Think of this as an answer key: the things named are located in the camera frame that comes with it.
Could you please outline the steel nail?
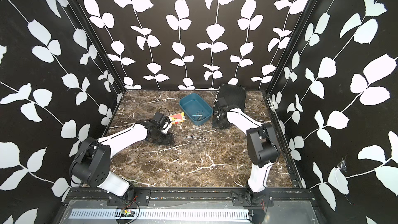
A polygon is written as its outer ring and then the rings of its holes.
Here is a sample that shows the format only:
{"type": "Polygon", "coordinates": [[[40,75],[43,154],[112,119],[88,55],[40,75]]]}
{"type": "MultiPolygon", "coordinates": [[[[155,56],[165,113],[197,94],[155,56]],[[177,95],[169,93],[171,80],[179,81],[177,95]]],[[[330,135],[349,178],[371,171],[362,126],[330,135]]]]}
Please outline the steel nail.
{"type": "Polygon", "coordinates": [[[204,119],[204,114],[203,111],[198,111],[196,114],[192,115],[193,121],[202,121],[204,119]]]}

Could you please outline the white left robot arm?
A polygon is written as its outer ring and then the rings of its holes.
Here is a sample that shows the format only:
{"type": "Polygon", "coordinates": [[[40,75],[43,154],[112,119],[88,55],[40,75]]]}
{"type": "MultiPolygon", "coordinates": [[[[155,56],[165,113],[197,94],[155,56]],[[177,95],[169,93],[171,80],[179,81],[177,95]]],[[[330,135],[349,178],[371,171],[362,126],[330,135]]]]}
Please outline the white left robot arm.
{"type": "Polygon", "coordinates": [[[112,157],[125,148],[144,140],[171,145],[170,119],[140,121],[131,127],[100,139],[87,138],[69,167],[71,179],[77,178],[91,188],[100,188],[118,197],[126,197],[134,186],[110,171],[112,157]]]}

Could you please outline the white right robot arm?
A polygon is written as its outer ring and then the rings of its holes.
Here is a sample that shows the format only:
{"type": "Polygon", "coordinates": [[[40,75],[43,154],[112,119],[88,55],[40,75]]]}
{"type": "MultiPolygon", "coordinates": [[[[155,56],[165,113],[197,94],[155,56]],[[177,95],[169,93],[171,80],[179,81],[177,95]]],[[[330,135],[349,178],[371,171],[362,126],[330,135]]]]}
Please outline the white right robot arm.
{"type": "Polygon", "coordinates": [[[221,125],[232,124],[246,135],[248,156],[252,162],[248,186],[253,193],[265,190],[271,168],[280,156],[272,124],[261,123],[246,115],[240,108],[229,106],[215,110],[213,117],[221,125]]]}

